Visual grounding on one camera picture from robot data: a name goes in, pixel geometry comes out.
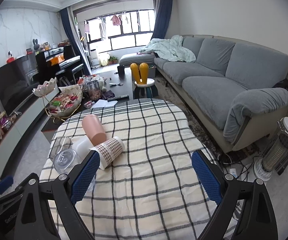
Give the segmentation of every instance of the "metal screw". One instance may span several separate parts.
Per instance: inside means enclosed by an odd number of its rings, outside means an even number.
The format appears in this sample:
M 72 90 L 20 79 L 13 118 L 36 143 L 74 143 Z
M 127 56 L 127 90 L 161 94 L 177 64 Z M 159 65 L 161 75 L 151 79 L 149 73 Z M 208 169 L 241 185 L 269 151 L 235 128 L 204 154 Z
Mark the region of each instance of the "metal screw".
M 59 175 L 59 180 L 65 180 L 67 178 L 66 174 Z
M 256 179 L 256 183 L 259 184 L 259 185 L 262 185 L 264 182 L 262 179 Z
M 225 175 L 225 179 L 227 180 L 233 180 L 234 179 L 234 176 L 232 174 L 226 174 Z
M 34 185 L 34 184 L 35 184 L 35 182 L 36 182 L 36 180 L 35 180 L 35 179 L 30 179 L 30 180 L 29 180 L 29 182 L 28 182 L 28 184 L 29 184 L 29 185 Z

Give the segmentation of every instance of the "window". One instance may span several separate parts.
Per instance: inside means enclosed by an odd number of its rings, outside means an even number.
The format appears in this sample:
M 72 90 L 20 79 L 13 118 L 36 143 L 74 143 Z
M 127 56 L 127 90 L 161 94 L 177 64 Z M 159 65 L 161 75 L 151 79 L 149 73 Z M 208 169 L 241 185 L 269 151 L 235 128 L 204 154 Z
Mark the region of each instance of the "window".
M 154 10 L 127 11 L 116 14 L 120 26 L 113 25 L 113 15 L 102 19 L 88 20 L 90 32 L 86 33 L 89 49 L 96 49 L 98 53 L 115 49 L 145 46 L 151 40 L 155 25 Z M 106 23 L 108 39 L 101 40 L 100 23 Z

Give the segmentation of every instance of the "glass jar of nuts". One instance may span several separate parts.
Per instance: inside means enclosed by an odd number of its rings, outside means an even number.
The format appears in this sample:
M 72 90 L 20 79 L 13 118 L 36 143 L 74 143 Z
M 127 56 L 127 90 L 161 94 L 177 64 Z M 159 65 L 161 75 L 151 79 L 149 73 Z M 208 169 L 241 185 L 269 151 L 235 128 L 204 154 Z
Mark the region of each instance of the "glass jar of nuts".
M 96 101 L 102 97 L 102 92 L 100 90 L 100 85 L 98 80 L 89 81 L 86 83 L 86 88 L 90 100 Z

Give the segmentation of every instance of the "coffee table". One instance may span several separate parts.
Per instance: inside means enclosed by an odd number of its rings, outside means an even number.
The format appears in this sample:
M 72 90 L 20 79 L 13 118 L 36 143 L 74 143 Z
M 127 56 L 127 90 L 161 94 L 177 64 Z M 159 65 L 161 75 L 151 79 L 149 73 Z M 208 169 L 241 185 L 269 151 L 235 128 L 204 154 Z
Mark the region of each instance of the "coffee table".
M 118 104 L 125 103 L 129 100 L 133 100 L 133 82 L 132 82 L 132 71 L 131 68 L 125 68 L 124 75 L 115 74 L 117 70 L 108 72 L 98 73 L 102 78 L 107 78 L 105 87 L 107 90 L 111 90 L 115 96 L 129 95 L 128 98 L 118 100 Z M 109 86 L 109 83 L 123 83 L 122 86 Z
M 125 103 L 129 100 L 133 100 L 133 82 L 132 82 L 132 71 L 131 68 L 125 68 L 124 75 L 115 74 L 117 70 L 97 73 L 103 78 L 107 78 L 105 82 L 105 87 L 107 90 L 111 90 L 115 96 L 122 96 L 122 95 L 129 95 L 128 98 L 122 98 L 118 100 L 117 104 Z M 109 86 L 109 83 L 123 83 L 122 86 Z M 85 98 L 82 100 L 81 106 L 76 110 L 75 114 L 86 110 L 84 104 L 89 101 L 89 98 Z M 44 134 L 46 139 L 51 142 L 56 130 L 60 127 L 63 121 L 58 120 L 58 122 L 54 123 L 52 119 L 49 119 L 44 127 L 42 128 L 41 132 Z

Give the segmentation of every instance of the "blue curtain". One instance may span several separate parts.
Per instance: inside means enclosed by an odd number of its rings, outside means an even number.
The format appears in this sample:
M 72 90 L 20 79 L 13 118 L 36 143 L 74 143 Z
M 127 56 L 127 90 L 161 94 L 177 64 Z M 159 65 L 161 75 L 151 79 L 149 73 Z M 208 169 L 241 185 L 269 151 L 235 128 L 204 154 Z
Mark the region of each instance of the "blue curtain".
M 158 0 L 157 3 L 154 32 L 151 38 L 163 39 L 168 29 L 173 0 Z
M 82 63 L 84 64 L 84 74 L 85 75 L 90 75 L 90 72 L 87 68 L 87 63 L 85 62 L 85 59 L 84 57 L 82 57 L 81 53 L 80 53 L 80 50 L 78 48 L 78 45 L 76 44 L 76 41 L 74 39 L 74 36 L 73 36 L 73 31 L 72 31 L 72 28 L 71 28 L 71 23 L 70 23 L 70 20 L 69 20 L 69 16 L 68 16 L 68 9 L 67 8 L 64 8 L 62 10 L 60 10 L 60 15 L 61 15 L 61 19 L 62 19 L 62 23 L 63 23 L 63 27 L 64 27 L 64 30 L 65 30 L 65 33 L 69 39 L 69 41 L 71 42 L 71 45 L 73 47 L 73 50 L 75 52 L 75 54 L 77 56 L 80 56 L 81 57 L 81 61 Z

